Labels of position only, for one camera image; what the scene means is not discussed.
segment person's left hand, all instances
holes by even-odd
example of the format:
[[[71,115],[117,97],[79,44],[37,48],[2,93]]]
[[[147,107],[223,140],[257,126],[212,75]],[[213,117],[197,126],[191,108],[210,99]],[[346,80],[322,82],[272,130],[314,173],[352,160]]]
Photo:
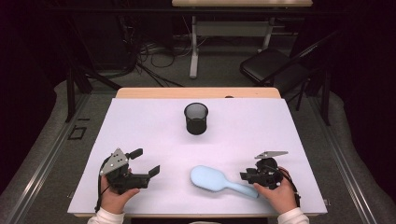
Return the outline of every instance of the person's left hand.
[[[125,204],[134,197],[140,189],[128,189],[123,194],[119,195],[114,189],[108,187],[108,181],[105,175],[101,176],[101,191],[102,194],[101,207],[112,214],[122,214]]]

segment desk foot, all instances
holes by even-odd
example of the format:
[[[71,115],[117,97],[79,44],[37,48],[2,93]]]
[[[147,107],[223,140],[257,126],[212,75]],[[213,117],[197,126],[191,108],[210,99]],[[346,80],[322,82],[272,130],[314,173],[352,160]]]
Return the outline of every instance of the desk foot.
[[[191,56],[191,67],[190,67],[190,78],[197,78],[197,70],[198,70],[198,50],[196,54],[192,54]]]

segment white tabletop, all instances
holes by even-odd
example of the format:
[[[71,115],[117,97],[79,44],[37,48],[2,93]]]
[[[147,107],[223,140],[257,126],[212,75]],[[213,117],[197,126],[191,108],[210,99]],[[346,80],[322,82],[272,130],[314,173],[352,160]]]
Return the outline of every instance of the white tabletop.
[[[311,7],[311,0],[173,0],[174,7]]]
[[[202,135],[186,131],[183,111],[193,102],[209,109]],[[113,99],[68,213],[93,215],[99,168],[117,147],[124,153],[143,148],[143,155],[129,162],[133,173],[146,174],[161,165],[148,188],[126,204],[127,216],[276,216],[263,197],[253,199],[231,189],[209,192],[190,181],[191,168],[206,165],[221,170],[230,181],[249,186],[239,173],[255,168],[254,157],[265,150],[289,152],[276,160],[290,171],[302,195],[303,211],[327,213],[283,99]]]

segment light blue hairbrush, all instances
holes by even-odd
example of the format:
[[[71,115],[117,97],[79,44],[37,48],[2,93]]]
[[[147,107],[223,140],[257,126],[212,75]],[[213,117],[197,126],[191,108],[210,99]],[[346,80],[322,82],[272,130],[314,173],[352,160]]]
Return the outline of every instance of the light blue hairbrush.
[[[259,197],[259,193],[254,188],[230,182],[221,171],[203,165],[192,168],[191,181],[197,187],[214,192],[228,188],[252,198]]]

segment hand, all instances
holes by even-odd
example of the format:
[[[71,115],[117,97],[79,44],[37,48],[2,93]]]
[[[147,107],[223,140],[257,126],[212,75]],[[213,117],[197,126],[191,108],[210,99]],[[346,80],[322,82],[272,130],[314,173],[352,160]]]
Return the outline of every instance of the hand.
[[[128,189],[123,194],[119,195],[115,190],[108,187],[108,181],[105,175],[101,176],[101,191],[102,194],[101,207],[112,214],[122,214],[125,204],[134,197],[140,189]]]
[[[289,176],[287,172],[283,171],[283,168],[280,170],[284,175]],[[276,189],[268,189],[257,183],[254,183],[253,187],[270,202],[279,214],[284,214],[297,207],[293,188],[286,178],[282,179],[280,186]]]

